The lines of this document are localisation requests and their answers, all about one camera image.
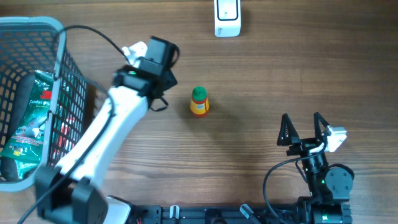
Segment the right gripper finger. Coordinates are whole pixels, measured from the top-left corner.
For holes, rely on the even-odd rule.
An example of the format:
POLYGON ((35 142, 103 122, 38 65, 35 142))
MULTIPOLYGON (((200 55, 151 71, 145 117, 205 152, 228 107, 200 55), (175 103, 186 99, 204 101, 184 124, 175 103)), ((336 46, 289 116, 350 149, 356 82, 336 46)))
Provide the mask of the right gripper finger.
POLYGON ((290 146, 300 142, 300 137, 287 113, 282 115, 281 126, 277 138, 278 146, 290 146))
POLYGON ((323 116, 319 112, 314 113, 313 117, 314 117, 315 137, 319 140, 323 140, 321 125, 324 128, 326 128, 329 125, 329 123, 323 118, 323 116))

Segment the red sauce bottle green cap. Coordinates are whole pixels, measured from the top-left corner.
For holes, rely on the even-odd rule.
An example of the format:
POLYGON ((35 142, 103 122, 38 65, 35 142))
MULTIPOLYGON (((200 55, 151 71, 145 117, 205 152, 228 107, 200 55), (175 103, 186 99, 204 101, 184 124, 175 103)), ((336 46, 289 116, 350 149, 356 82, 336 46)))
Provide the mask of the red sauce bottle green cap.
POLYGON ((197 86, 193 89, 190 102, 190 111, 196 117, 205 117, 208 114, 210 105, 208 94, 203 86, 197 86))

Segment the teal wet wipes packet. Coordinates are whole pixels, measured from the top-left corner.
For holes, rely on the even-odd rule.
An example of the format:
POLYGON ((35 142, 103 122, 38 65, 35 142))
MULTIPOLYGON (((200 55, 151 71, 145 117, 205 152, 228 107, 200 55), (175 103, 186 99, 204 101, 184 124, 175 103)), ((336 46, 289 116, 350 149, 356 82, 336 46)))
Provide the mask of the teal wet wipes packet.
POLYGON ((1 151, 1 173, 8 182, 22 181, 40 164, 47 113, 25 115, 1 151))

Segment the green 3M gloves packet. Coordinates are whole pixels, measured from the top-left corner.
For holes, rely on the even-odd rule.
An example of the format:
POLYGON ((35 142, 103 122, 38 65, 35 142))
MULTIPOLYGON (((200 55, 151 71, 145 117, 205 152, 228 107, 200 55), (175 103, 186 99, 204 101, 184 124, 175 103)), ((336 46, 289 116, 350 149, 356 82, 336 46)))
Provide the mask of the green 3M gloves packet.
POLYGON ((24 124, 31 121, 43 123, 47 119, 51 105, 54 84, 53 73, 36 70, 34 77, 34 84, 23 117, 24 124))

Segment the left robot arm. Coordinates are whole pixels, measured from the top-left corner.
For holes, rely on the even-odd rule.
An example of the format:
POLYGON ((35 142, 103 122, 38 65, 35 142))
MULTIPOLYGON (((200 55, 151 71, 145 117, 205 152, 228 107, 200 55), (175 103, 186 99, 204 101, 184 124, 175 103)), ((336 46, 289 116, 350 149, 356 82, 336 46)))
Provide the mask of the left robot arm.
POLYGON ((171 71, 180 56, 173 43, 151 37, 142 50, 132 46, 129 63, 114 74, 107 99, 84 135, 53 168, 35 174, 40 218, 52 223, 129 223, 131 203, 105 197, 101 186, 127 134, 156 99, 177 84, 171 71))

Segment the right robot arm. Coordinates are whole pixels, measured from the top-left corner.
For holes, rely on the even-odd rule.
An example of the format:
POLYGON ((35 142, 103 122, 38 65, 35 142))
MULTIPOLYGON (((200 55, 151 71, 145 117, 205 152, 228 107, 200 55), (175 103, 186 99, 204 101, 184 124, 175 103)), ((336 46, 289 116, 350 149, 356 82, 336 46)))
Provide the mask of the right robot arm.
POLYGON ((330 165, 326 153, 336 152, 347 138, 344 127, 333 127, 320 113, 314 114, 313 138, 300 138, 287 114, 282 115, 278 146, 288 146, 288 156, 299 156, 301 174, 308 185, 309 197, 299 197, 292 215, 283 214, 292 223, 352 223, 349 194, 354 172, 343 164, 330 165))

